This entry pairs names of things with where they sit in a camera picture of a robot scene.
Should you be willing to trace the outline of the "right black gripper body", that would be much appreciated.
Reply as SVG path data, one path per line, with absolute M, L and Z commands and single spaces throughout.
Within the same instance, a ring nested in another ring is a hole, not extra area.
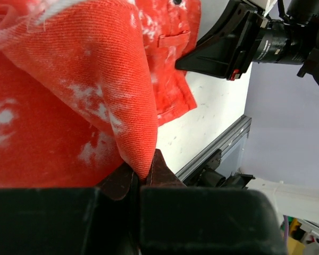
M 259 32 L 266 28 L 264 10 L 254 1 L 235 1 L 225 27 L 225 37 L 230 39 L 226 51 L 230 58 L 225 78 L 234 81 L 246 73 L 259 45 Z

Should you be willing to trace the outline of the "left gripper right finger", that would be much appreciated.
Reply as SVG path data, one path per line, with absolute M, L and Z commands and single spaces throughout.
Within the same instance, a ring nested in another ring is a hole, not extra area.
M 287 254 L 266 195 L 184 185 L 156 150 L 140 189 L 142 254 Z

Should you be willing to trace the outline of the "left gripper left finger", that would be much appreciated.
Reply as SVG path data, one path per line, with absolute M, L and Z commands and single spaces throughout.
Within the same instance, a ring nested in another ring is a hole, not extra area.
M 0 254 L 137 254 L 137 189 L 125 164 L 91 187 L 0 189 Z

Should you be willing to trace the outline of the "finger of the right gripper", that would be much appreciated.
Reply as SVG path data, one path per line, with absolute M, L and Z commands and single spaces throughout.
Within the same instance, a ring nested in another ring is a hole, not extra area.
M 230 48 L 230 39 L 225 37 L 225 27 L 230 16 L 231 14 L 223 13 L 212 28 L 199 39 L 195 49 L 176 61 L 175 68 L 226 79 L 230 60 L 226 51 Z

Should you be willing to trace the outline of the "red tie-dye trousers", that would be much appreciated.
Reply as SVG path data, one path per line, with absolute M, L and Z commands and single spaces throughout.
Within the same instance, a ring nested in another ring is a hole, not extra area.
M 0 188 L 144 179 L 157 129 L 195 109 L 175 68 L 200 1 L 0 1 Z

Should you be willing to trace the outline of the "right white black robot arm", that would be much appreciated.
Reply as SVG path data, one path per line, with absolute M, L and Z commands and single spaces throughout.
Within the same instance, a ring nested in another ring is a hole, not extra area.
M 279 214 L 319 223 L 319 1 L 229 1 L 179 70 L 235 80 L 252 68 L 244 170 Z

